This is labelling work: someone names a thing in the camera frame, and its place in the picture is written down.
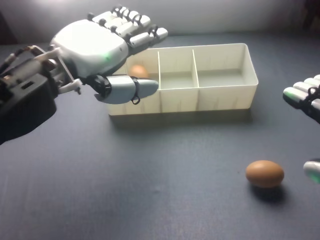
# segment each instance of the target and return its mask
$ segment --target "dark tabletop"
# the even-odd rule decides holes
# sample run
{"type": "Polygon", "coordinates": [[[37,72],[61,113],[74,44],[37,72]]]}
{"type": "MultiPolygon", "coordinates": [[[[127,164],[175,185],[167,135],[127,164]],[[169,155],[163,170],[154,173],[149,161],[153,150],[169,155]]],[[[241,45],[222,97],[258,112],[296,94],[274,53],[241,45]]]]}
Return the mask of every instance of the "dark tabletop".
{"type": "MultiPolygon", "coordinates": [[[[259,79],[251,110],[110,118],[90,87],[0,146],[0,240],[315,240],[320,125],[283,89],[320,74],[320,38],[169,37],[158,47],[246,43],[259,79]],[[282,187],[252,188],[247,165],[283,166],[282,187]]],[[[18,46],[1,46],[0,61],[18,46]]]]}

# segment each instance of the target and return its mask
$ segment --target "wire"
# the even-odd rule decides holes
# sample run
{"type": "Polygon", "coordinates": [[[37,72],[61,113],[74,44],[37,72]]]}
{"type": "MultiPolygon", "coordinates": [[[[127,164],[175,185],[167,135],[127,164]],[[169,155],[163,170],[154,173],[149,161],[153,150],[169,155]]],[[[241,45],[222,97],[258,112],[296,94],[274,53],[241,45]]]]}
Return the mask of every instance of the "wire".
{"type": "Polygon", "coordinates": [[[5,60],[2,65],[0,65],[0,74],[2,74],[10,65],[20,56],[21,54],[30,51],[33,47],[26,46],[18,49],[15,53],[11,53],[5,60]]]}

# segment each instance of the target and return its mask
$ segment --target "dark object in background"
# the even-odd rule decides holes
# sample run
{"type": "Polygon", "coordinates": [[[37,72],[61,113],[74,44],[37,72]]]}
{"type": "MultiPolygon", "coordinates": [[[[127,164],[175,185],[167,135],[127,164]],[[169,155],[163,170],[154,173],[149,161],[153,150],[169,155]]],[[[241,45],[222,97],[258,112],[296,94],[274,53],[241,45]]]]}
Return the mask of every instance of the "dark object in background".
{"type": "Polygon", "coordinates": [[[18,41],[11,32],[4,16],[0,12],[0,45],[17,44],[18,41]]]}
{"type": "Polygon", "coordinates": [[[303,21],[302,28],[304,30],[309,30],[315,17],[320,17],[320,0],[306,0],[305,9],[307,14],[303,21]]]}

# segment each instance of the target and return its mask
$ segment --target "brown egg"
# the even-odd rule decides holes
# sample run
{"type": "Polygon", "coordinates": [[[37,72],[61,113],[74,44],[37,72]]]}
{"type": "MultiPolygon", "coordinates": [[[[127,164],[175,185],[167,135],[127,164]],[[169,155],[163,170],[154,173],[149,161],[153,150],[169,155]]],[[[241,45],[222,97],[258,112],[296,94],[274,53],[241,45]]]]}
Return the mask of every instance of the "brown egg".
{"type": "Polygon", "coordinates": [[[273,188],[281,184],[285,177],[283,168],[267,160],[254,161],[245,169],[249,182],[260,188],[273,188]]]}
{"type": "Polygon", "coordinates": [[[142,65],[133,65],[129,70],[129,75],[137,78],[149,78],[147,69],[142,65]]]}

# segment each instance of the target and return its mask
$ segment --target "white plastic container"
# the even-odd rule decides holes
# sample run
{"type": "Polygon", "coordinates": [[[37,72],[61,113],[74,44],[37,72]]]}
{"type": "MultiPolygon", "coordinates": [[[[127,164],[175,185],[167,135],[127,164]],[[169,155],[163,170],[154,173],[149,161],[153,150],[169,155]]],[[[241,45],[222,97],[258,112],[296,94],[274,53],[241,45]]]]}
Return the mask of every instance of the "white plastic container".
{"type": "Polygon", "coordinates": [[[142,65],[158,91],[138,105],[108,104],[109,115],[248,109],[258,79],[244,43],[147,49],[115,74],[142,65]]]}

